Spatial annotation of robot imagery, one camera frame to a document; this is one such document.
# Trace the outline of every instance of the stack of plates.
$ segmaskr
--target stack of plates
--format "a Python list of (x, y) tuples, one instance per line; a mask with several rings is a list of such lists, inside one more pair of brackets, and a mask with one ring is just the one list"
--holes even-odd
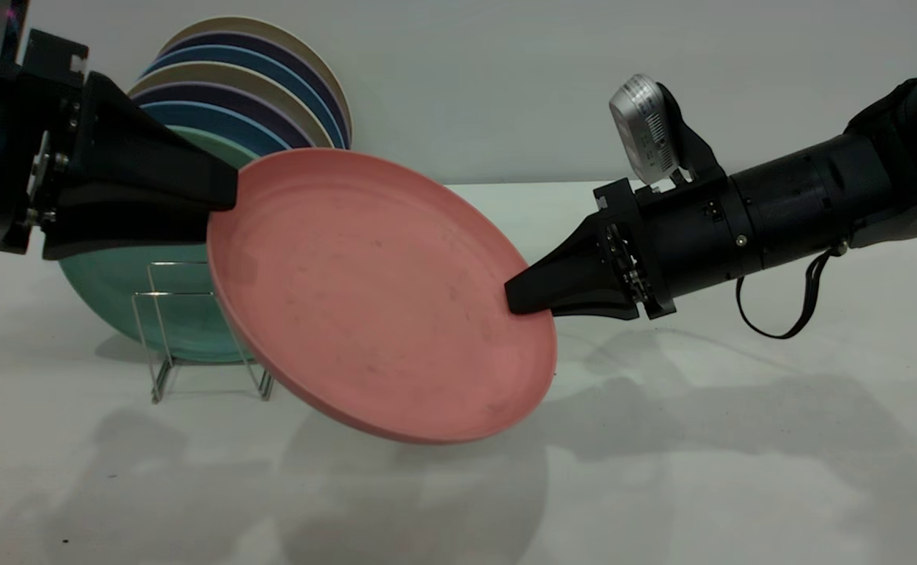
[[(242, 168), (276, 151), (305, 147), (350, 149), (350, 111), (342, 86), (322, 58), (297, 37), (250, 18), (193, 24), (170, 39), (129, 95), (144, 111), (205, 151)], [(211, 292), (204, 246), (128, 247), (61, 261), (75, 292), (96, 314), (140, 339), (135, 292)], [(239, 350), (210, 297), (158, 301), (169, 352), (177, 358), (231, 362)], [(147, 346), (165, 351), (158, 312), (139, 300)]]

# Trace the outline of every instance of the pink plate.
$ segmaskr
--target pink plate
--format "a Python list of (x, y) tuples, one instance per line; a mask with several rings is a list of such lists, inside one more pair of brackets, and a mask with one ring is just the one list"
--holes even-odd
[(476, 208), (418, 173), (335, 149), (242, 169), (207, 254), (232, 326), (290, 391), (346, 425), (460, 443), (515, 425), (555, 369), (549, 312), (512, 315), (527, 263)]

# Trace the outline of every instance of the black strap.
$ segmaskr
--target black strap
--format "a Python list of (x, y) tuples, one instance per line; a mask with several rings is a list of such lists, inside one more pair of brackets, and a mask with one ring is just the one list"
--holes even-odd
[(821, 273), (824, 271), (824, 266), (828, 264), (830, 258), (841, 257), (847, 250), (848, 244), (843, 242), (841, 246), (832, 247), (830, 250), (824, 251), (820, 257), (810, 262), (810, 266), (806, 268), (806, 288), (803, 290), (803, 310), (800, 312), (796, 324), (787, 333), (781, 336), (767, 334), (757, 329), (755, 324), (751, 324), (748, 316), (744, 314), (744, 305), (741, 304), (741, 289), (744, 287), (744, 277), (741, 276), (741, 278), (737, 280), (737, 310), (741, 311), (741, 318), (744, 319), (744, 324), (748, 324), (750, 329), (755, 330), (755, 332), (762, 334), (764, 337), (771, 337), (771, 339), (774, 340), (787, 340), (790, 337), (794, 337), (800, 330), (806, 328), (806, 324), (810, 321), (810, 318), (813, 317), (813, 311), (817, 310), (817, 296), (819, 296), (821, 291)]

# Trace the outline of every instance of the bolt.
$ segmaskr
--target bolt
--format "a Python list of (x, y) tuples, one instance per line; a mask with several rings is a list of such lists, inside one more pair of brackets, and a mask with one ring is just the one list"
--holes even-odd
[(53, 156), (53, 168), (57, 171), (64, 171), (67, 168), (68, 158), (64, 153), (59, 153)]

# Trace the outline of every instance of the table surface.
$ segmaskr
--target table surface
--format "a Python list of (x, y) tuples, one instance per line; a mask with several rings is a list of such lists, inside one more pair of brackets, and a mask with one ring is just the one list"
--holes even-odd
[[(542, 257), (598, 183), (455, 187)], [(150, 404), (143, 352), (0, 253), (0, 564), (917, 564), (917, 240), (824, 273), (791, 342), (733, 286), (558, 319), (544, 404), (480, 443), (348, 429), (232, 367)], [(748, 280), (781, 330), (805, 261)]]

